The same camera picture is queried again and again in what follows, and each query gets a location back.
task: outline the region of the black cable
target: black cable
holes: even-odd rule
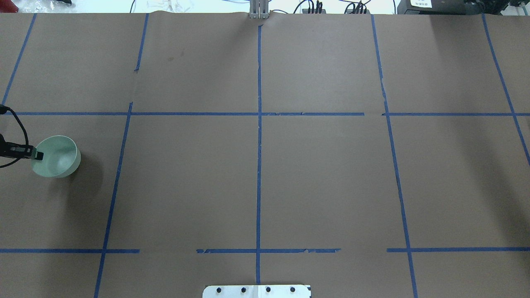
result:
[[[307,12],[311,13],[311,6],[313,6],[313,9],[315,8],[315,3],[313,2],[313,0],[303,0],[298,5],[296,5],[295,11],[293,13],[296,13],[296,10],[300,7],[300,5],[306,1],[308,1],[308,3],[310,4],[309,8],[307,9]]]
[[[344,14],[348,13],[348,8],[350,7],[350,5],[355,5],[355,3],[354,2],[350,2],[350,4],[348,4],[348,6],[346,6],[346,9],[344,10]]]
[[[343,2],[349,2],[349,4],[346,6],[346,9],[344,10],[344,14],[360,14],[363,10],[367,10],[366,8],[366,3],[363,3],[363,2],[352,2],[352,1],[343,1]],[[353,5],[353,9],[352,9],[352,12],[348,13],[348,8],[350,8],[350,6]]]
[[[133,12],[133,5],[134,5],[135,2],[136,2],[136,0],[132,0],[131,9],[129,9],[129,13]]]
[[[16,115],[15,111],[13,111],[13,109],[11,108],[8,108],[6,107],[6,109],[11,112],[11,114],[13,115],[13,117],[15,117],[15,120],[16,122],[19,123],[19,126],[20,128],[22,128],[22,132],[24,133],[24,141],[26,142],[26,146],[29,145],[29,140],[28,140],[28,132],[26,132],[26,129],[24,128],[24,125],[22,125],[22,122],[20,122],[20,119],[19,117]],[[15,162],[19,161],[20,159],[15,159],[14,161],[10,162],[10,163],[7,163],[7,164],[4,164],[4,165],[0,165],[0,169],[1,168],[6,168],[12,164],[14,164]]]

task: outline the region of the floor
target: floor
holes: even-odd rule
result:
[[[2,103],[82,153],[2,170],[0,296],[527,297],[529,26],[0,15]]]

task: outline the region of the black electronic device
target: black electronic device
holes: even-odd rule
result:
[[[401,0],[398,14],[466,14],[464,0]]]

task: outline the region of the white label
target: white label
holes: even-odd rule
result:
[[[410,0],[410,5],[416,7],[432,8],[432,3],[430,0]]]

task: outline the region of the metal bracket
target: metal bracket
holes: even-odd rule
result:
[[[311,298],[309,285],[208,286],[202,298]]]
[[[269,0],[250,0],[250,18],[268,19]]]

